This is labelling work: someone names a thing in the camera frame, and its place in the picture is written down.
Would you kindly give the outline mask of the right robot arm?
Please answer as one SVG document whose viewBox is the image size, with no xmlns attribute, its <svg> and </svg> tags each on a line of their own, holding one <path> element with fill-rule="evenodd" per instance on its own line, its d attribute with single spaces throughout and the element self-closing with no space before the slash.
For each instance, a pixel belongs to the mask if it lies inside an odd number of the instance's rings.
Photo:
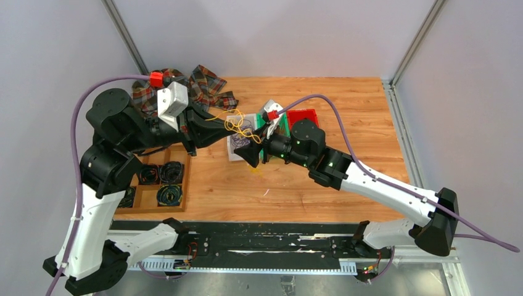
<svg viewBox="0 0 523 296">
<path fill-rule="evenodd" d="M 436 192 L 391 178 L 328 147 L 325 137 L 321 128 L 305 119 L 293 125 L 290 136 L 272 134 L 234 152 L 254 168 L 270 157 L 300 165 L 323 187 L 357 193 L 404 215 L 385 223 L 361 222 L 352 240 L 354 252 L 361 257 L 398 245 L 415 245 L 440 257 L 450 254 L 458 224 L 454 216 L 459 213 L 455 191 L 444 187 Z"/>
</svg>

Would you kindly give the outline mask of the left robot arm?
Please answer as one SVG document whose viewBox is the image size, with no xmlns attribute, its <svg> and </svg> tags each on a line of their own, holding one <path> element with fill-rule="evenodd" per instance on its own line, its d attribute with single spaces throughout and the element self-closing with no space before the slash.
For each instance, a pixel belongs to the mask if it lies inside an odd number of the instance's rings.
<svg viewBox="0 0 523 296">
<path fill-rule="evenodd" d="M 66 240 L 43 263 L 54 279 L 66 277 L 72 295 L 88 295 L 113 287 L 130 266 L 170 250 L 189 253 L 187 228 L 174 218 L 123 240 L 107 238 L 113 216 L 133 177 L 142 168 L 136 153 L 181 143 L 189 155 L 230 135 L 224 121 L 195 104 L 182 112 L 176 129 L 158 118 L 146 118 L 118 88 L 100 93 L 86 118 L 94 128 L 92 146 L 75 157 L 77 201 Z"/>
</svg>

